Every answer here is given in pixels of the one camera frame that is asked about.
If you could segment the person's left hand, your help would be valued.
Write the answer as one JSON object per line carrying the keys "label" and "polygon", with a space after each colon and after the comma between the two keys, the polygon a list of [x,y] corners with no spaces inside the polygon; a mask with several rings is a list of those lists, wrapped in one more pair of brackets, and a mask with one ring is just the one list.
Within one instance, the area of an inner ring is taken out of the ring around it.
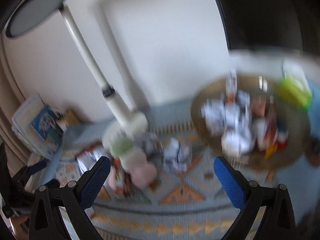
{"label": "person's left hand", "polygon": [[28,217],[18,216],[10,217],[10,225],[13,230],[13,235],[17,240],[28,240],[28,234],[22,228],[22,224],[27,221]]}

